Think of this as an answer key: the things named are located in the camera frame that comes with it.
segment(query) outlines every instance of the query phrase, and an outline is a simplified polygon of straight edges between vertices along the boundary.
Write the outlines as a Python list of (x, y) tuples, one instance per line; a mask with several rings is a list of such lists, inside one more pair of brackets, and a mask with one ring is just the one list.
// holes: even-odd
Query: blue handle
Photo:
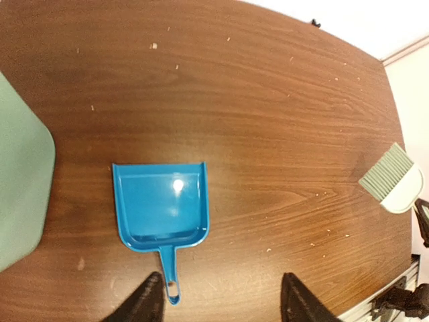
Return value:
[(180, 289), (177, 281), (176, 249), (173, 246), (162, 246), (160, 256), (166, 279), (168, 300), (173, 305), (177, 305), (180, 302)]

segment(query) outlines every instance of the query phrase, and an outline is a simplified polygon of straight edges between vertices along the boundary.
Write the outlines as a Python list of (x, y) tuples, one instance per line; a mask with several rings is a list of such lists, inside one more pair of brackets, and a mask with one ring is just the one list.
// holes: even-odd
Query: tabletop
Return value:
[(206, 162), (210, 233), (165, 321), (280, 321), (284, 272), (340, 314), (410, 265), (410, 216), (357, 183), (400, 123), (382, 63), (237, 1), (0, 2), (0, 70), (52, 132), (38, 248), (5, 321), (99, 321), (157, 253), (118, 235), (111, 165)]

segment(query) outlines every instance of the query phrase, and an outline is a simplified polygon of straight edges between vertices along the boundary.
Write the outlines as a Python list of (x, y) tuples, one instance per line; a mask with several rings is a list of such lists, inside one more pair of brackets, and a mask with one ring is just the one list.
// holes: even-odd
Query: dustpan pan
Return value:
[(178, 304), (176, 250), (208, 235), (206, 164), (114, 164), (113, 185), (122, 242), (135, 252), (160, 253), (168, 300)]

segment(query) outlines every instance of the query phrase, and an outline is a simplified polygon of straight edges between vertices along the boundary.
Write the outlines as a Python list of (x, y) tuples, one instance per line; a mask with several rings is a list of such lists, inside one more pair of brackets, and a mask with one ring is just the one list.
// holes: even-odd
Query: brush head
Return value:
[(359, 180), (391, 213), (411, 208), (423, 190), (423, 182), (422, 172), (397, 143)]

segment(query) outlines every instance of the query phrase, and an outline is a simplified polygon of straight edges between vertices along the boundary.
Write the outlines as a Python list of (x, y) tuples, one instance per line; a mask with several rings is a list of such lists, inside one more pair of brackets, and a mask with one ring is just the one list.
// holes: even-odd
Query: handle hole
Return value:
[(168, 282), (168, 296), (169, 297), (177, 297), (179, 295), (179, 290), (176, 282), (169, 281)]

